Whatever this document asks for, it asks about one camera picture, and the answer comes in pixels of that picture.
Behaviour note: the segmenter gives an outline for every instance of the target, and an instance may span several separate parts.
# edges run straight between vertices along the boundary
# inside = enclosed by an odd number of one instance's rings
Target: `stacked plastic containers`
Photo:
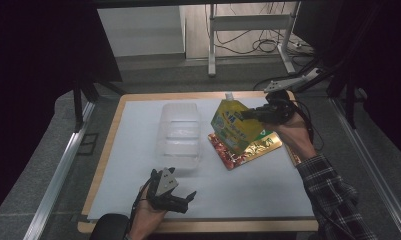
[[[200,115],[195,103],[163,106],[156,154],[164,167],[195,169],[199,164]]]

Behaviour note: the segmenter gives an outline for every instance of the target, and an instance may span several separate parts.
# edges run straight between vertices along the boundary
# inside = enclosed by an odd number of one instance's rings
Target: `hand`
[[[315,148],[310,142],[309,133],[306,130],[306,124],[298,113],[294,113],[293,117],[285,124],[263,123],[263,127],[278,133],[281,141],[287,144],[299,156],[300,160],[304,161],[316,156]]]
[[[144,190],[136,209],[132,228],[129,232],[129,236],[132,240],[146,239],[159,227],[167,213],[165,210],[155,210],[150,203],[145,200],[147,191],[148,187]]]

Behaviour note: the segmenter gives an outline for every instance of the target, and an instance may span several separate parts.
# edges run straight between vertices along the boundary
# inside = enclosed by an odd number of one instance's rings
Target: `sleeve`
[[[297,165],[324,239],[377,239],[356,205],[358,193],[323,155]]]

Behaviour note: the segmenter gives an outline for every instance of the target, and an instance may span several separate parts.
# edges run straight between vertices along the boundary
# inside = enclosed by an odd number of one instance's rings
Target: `gold wrapper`
[[[237,155],[231,153],[214,133],[209,134],[208,138],[228,170],[232,170],[282,146],[278,135],[271,133],[256,139],[244,150],[243,154]]]

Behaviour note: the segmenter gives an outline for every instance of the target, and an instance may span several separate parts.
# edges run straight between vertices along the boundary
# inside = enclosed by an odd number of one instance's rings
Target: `juice pouch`
[[[256,119],[243,119],[241,111],[248,108],[234,100],[232,93],[225,93],[225,96],[211,124],[216,136],[232,153],[242,154],[263,131],[263,126]]]

